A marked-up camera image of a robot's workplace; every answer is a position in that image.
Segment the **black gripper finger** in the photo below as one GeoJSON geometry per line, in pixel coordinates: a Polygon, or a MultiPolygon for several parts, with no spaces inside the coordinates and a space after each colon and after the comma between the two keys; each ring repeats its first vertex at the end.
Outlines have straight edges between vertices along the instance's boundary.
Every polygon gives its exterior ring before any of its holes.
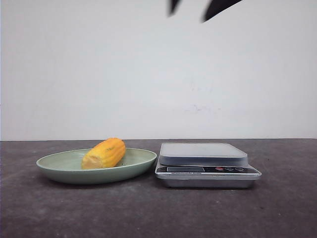
{"type": "Polygon", "coordinates": [[[210,20],[238,2],[241,2],[241,0],[211,0],[203,14],[202,22],[210,20]]]}
{"type": "Polygon", "coordinates": [[[167,1],[167,14],[168,16],[172,16],[176,13],[177,8],[179,7],[182,0],[168,0],[167,1]]]}

